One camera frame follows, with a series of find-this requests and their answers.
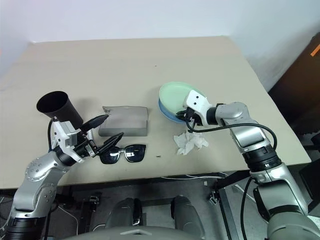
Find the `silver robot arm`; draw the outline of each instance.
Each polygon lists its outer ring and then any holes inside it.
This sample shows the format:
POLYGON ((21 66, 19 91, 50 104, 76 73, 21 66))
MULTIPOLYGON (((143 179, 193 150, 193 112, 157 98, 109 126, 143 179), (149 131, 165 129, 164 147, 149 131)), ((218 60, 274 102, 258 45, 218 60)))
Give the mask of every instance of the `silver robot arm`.
POLYGON ((123 132, 109 138, 100 147, 87 138, 87 132, 102 124, 107 117, 95 117, 80 130, 75 130, 69 121, 53 122, 58 146, 27 166, 24 181, 13 198, 5 240, 40 239, 61 177, 72 165, 83 162, 85 157, 103 155, 122 137, 123 132))
MULTIPOLYGON (((187 118, 196 114, 204 127, 257 124, 245 104, 233 102, 213 106, 194 90, 186 97, 184 107, 187 108, 187 118)), ((230 128, 230 134, 250 169, 251 177, 258 184, 253 194, 260 215, 269 221, 268 238, 320 239, 319 229, 306 217, 308 205, 296 181, 264 131, 256 126, 237 126, 230 128)))

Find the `beige tabletop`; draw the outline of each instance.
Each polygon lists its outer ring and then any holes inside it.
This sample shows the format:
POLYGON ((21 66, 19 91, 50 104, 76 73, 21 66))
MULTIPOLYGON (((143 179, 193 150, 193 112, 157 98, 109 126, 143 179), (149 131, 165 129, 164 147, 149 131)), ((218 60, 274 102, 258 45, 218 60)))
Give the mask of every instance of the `beige tabletop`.
MULTIPOLYGON (((118 143, 146 144, 142 162, 129 163, 122 155, 116 164, 104 165, 98 157, 89 158, 75 164, 60 185, 247 169, 228 130, 205 133, 209 147, 176 154, 173 136, 186 127, 166 119, 158 108, 159 89, 170 81, 192 84, 212 104, 245 103, 253 119, 276 133, 283 162, 310 162, 227 37, 46 42, 30 45, 0 82, 0 189, 17 188, 27 164, 47 152, 49 118, 36 103, 57 90, 69 95, 84 121, 102 113, 102 106, 145 106, 149 113, 146 137, 123 137, 118 143)), ((95 130, 97 143, 106 139, 95 130)))

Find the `white wire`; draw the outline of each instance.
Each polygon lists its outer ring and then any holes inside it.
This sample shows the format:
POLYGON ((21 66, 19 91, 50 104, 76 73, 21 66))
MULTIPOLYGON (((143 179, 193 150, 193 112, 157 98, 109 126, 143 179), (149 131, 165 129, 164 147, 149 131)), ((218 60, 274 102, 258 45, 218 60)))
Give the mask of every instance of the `white wire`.
POLYGON ((224 179, 223 176, 192 176, 192 175, 186 175, 186 176, 194 179, 224 179))
POLYGON ((6 220, 6 222, 4 223, 4 225, 3 225, 2 227, 0 227, 0 230, 5 231, 5 226, 8 224, 9 220, 10 220, 10 217, 8 217, 8 219, 6 220))
POLYGON ((175 177, 166 177, 162 176, 162 179, 170 179, 170 180, 193 180, 193 179, 224 179, 222 176, 191 176, 186 175, 189 178, 175 178, 175 177))
POLYGON ((105 224, 98 224, 97 226, 95 226, 92 230, 92 232, 94 232, 97 228, 105 226, 105 224))
POLYGON ((62 210, 63 212, 65 212, 66 214, 68 214, 69 216, 71 216, 71 217, 74 218, 74 220, 76 221, 76 235, 78 235, 78 228, 79 228, 78 219, 77 219, 75 216, 73 216, 70 212, 64 210, 62 207, 58 206, 58 208, 59 208, 60 210, 62 210))
MULTIPOLYGON (((224 179, 224 177, 222 176, 192 176, 192 175, 187 175, 187 177, 189 178, 174 178, 174 177, 161 177, 162 179, 170 179, 170 180, 192 180, 192 179, 224 179)), ((237 189, 239 189, 241 192, 245 192, 245 190, 240 187, 238 184, 233 185, 234 187, 236 187, 237 189)), ((250 196, 248 193, 246 194, 246 196, 251 199, 253 202, 256 202, 256 200, 250 196)))
MULTIPOLYGON (((241 192, 245 193, 245 190, 244 190, 242 187, 240 187, 238 184, 235 184, 235 185, 233 185, 233 186, 235 186, 235 187, 236 187, 237 189, 239 189, 241 192)), ((250 196, 249 193, 247 193, 246 196, 247 196, 249 199, 251 199, 252 201, 256 202, 256 200, 255 200, 252 196, 250 196)))

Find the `black cable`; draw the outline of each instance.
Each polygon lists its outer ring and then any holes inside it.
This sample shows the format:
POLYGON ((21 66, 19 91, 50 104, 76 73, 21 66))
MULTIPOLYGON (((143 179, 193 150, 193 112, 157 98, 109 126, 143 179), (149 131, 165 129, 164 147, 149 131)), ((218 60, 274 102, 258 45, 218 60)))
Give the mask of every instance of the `black cable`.
POLYGON ((240 210, 240 225, 241 225, 241 232, 243 235, 243 240, 247 240, 246 230, 245 230, 245 224, 244 224, 244 210, 245 210, 245 202, 246 202, 246 196, 249 189, 249 185, 252 181, 252 178, 249 177, 248 182, 245 185, 242 201, 241 201, 241 210, 240 210))
POLYGON ((50 225, 50 217, 51 217, 51 210, 49 211, 48 216, 46 217, 45 232, 44 232, 43 240, 47 240, 47 239, 48 239, 49 225, 50 225))
POLYGON ((49 152, 52 151, 52 146, 51 146, 51 126, 52 126, 52 122, 54 121, 53 118, 50 119, 49 125, 48 125, 48 144, 49 144, 49 152))
POLYGON ((277 148, 277 144, 278 144, 278 140, 277 140, 277 136, 274 133, 274 131, 272 131, 270 128, 268 128, 267 126, 258 124, 258 123, 237 123, 237 124, 231 124, 231 125, 226 125, 226 126, 218 126, 218 127, 214 127, 214 128, 209 128, 209 129, 201 129, 201 130, 196 130, 194 128, 192 128, 189 124, 187 115, 185 117, 185 123, 186 126, 188 127, 188 129, 190 129, 191 131, 195 132, 195 133, 206 133, 206 132, 213 132, 213 131, 218 131, 218 130, 222 130, 222 129, 230 129, 230 128, 235 128, 235 127, 243 127, 243 126, 251 126, 251 127, 257 127, 257 128, 261 128, 264 130, 267 130, 273 137, 273 149, 276 150, 277 148))

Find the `gray box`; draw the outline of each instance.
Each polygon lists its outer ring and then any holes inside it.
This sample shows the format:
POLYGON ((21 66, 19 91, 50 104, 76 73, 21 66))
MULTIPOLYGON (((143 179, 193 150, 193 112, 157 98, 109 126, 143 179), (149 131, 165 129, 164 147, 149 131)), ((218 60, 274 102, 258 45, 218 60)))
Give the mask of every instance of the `gray box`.
POLYGON ((103 106, 109 117, 100 125, 99 135, 109 137, 124 132, 126 137, 148 134, 148 109, 144 106, 103 106))

